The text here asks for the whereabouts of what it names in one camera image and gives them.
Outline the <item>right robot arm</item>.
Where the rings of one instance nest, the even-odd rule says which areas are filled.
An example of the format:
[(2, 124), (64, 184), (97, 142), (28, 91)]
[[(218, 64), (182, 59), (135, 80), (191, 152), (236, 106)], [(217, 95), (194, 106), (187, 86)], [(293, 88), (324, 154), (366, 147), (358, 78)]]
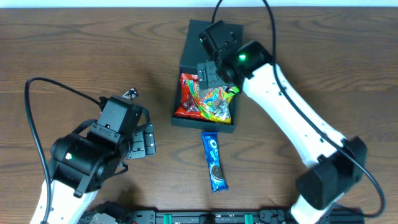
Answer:
[(259, 42), (241, 44), (223, 21), (206, 27), (198, 38), (210, 56), (197, 66), (200, 86), (235, 85), (274, 120), (308, 169), (296, 181), (300, 196), (290, 212), (297, 223), (316, 223), (361, 180), (366, 145), (327, 124)]

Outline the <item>yellow Hacks candy bag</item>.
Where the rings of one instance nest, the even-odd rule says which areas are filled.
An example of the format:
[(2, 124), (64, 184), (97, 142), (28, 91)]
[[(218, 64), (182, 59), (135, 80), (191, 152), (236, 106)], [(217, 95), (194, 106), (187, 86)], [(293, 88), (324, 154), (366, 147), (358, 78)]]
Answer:
[(217, 123), (231, 124), (231, 115), (227, 101), (220, 101), (219, 105), (214, 110), (214, 117)]

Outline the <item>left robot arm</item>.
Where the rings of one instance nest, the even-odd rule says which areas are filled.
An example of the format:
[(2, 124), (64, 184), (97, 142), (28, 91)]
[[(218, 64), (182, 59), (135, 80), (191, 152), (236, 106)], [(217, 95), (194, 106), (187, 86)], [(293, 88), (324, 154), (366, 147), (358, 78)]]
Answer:
[(127, 172), (127, 160), (156, 153), (149, 112), (127, 98), (106, 100), (98, 120), (87, 120), (51, 148), (32, 223), (78, 223), (105, 180)]

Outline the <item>green Haribo gummy bag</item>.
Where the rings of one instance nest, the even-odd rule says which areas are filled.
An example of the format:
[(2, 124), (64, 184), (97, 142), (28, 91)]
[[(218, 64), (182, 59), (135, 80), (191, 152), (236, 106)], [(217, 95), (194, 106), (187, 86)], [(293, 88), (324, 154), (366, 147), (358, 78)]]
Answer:
[(216, 122), (214, 110), (219, 105), (220, 101), (227, 101), (228, 104), (230, 104), (231, 100), (239, 92), (236, 86), (209, 88), (206, 90), (200, 90), (198, 82), (189, 84), (188, 86), (202, 116), (213, 122)]

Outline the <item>red Hacks candy bag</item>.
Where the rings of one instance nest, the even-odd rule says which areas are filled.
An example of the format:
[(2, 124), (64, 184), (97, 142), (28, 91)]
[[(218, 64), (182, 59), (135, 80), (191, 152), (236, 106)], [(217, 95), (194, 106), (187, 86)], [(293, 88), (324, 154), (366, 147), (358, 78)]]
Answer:
[(195, 84), (198, 81), (197, 75), (182, 73), (180, 76), (181, 102), (176, 109), (174, 116), (187, 119), (205, 119), (197, 106), (189, 89), (189, 84)]

